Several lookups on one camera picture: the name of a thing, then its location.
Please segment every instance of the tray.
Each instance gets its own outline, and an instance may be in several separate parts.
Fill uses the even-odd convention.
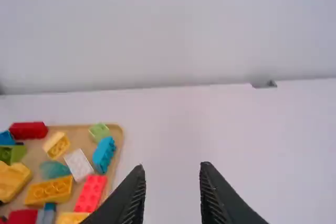
[[[107,176],[107,185],[102,193],[102,197],[100,199],[99,204],[106,199],[108,196],[111,188],[112,182],[115,177],[115,171],[117,169],[117,165],[120,159],[120,153],[124,141],[123,130],[117,124],[105,124],[111,131],[111,135],[116,143],[117,150],[114,153],[112,162],[108,168],[106,173]],[[0,216],[4,215],[7,216],[11,211],[19,210],[19,209],[27,209],[24,205],[24,199],[27,196],[28,187],[32,183],[42,182],[44,181],[41,178],[39,166],[44,161],[49,161],[50,159],[47,157],[47,154],[42,149],[42,146],[46,139],[48,139],[52,134],[57,131],[62,131],[67,134],[70,139],[70,147],[65,152],[65,154],[74,151],[75,149],[81,148],[84,154],[86,155],[87,159],[89,160],[90,164],[92,165],[92,155],[97,148],[97,144],[91,139],[89,134],[89,127],[91,125],[52,125],[48,126],[49,132],[44,139],[36,139],[36,140],[24,140],[25,146],[27,146],[27,154],[23,157],[21,162],[27,166],[33,172],[32,180],[24,187],[24,189],[19,192],[19,194],[9,203],[0,207]],[[61,162],[62,164],[66,165],[63,155],[56,159],[56,161]],[[57,213],[60,212],[72,212],[75,208],[76,201],[80,195],[83,185],[85,184],[85,180],[80,183],[73,184],[71,197],[68,202],[57,204],[56,211]]]

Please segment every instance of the white table surface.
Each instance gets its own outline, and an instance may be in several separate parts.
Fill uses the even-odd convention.
[[[271,224],[336,222],[336,79],[4,95],[0,127],[117,122],[115,188],[142,163],[144,223],[201,223],[199,163],[210,161]]]

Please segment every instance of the blue lego brick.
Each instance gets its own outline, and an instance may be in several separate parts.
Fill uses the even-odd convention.
[[[116,146],[112,136],[105,137],[99,142],[92,156],[93,165],[99,174],[107,172],[115,150]]]
[[[9,131],[0,133],[0,145],[15,145],[15,140]]]

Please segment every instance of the pink lego brick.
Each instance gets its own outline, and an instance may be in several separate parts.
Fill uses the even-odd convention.
[[[6,224],[35,224],[36,219],[36,209],[17,210],[9,214]]]
[[[76,202],[75,212],[95,211],[106,182],[106,176],[89,175]]]

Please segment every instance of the orange lego brick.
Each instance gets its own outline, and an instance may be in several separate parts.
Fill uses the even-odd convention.
[[[32,184],[29,187],[25,205],[40,206],[46,202],[66,202],[70,198],[71,189],[71,175]]]
[[[0,161],[0,200],[11,201],[31,179],[31,171],[21,163],[9,166]]]
[[[56,132],[43,145],[43,150],[51,159],[57,159],[70,146],[69,138],[64,132]]]
[[[89,212],[62,212],[58,216],[56,224],[79,224],[89,215]]]

